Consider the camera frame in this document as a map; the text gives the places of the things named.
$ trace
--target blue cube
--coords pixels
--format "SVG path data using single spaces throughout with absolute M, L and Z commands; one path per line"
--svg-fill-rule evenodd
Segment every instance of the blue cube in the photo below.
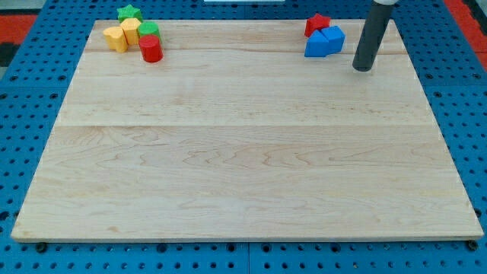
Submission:
M 319 30 L 315 30 L 306 42 L 304 57 L 325 57 L 328 54 L 328 39 Z
M 345 42 L 345 34 L 340 27 L 332 26 L 323 28 L 321 33 L 329 41 L 329 52 L 328 54 L 339 53 L 342 51 L 343 43 Z

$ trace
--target yellow block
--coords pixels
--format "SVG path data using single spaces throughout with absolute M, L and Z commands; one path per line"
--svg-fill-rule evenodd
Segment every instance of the yellow block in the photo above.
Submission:
M 129 45 L 127 45 L 127 40 L 121 27 L 109 27 L 103 31 L 103 35 L 110 49 L 114 49 L 118 53 L 127 51 Z
M 138 45 L 137 28 L 140 24 L 141 22 L 137 18 L 127 18 L 120 24 L 129 45 Z

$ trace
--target red cylinder block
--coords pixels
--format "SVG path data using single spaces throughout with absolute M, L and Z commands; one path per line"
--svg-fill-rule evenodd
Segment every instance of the red cylinder block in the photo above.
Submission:
M 153 34 L 140 37 L 138 46 L 142 52 L 142 58 L 144 58 L 146 62 L 157 62 L 164 56 L 161 48 L 161 41 L 159 40 L 159 37 Z

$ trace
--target blue perforated surface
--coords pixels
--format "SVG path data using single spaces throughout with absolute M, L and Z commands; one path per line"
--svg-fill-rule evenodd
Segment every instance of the blue perforated surface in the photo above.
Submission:
M 95 19 L 364 18 L 368 1 L 49 0 L 0 82 L 0 272 L 485 272 L 487 243 L 17 244 L 10 238 Z M 393 13 L 473 206 L 487 228 L 487 74 L 441 0 Z

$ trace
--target wooden cutting board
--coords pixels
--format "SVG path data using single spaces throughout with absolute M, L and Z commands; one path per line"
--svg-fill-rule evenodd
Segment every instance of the wooden cutting board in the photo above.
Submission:
M 352 68 L 305 21 L 97 21 L 12 232 L 22 242 L 428 241 L 483 235 L 396 26 Z

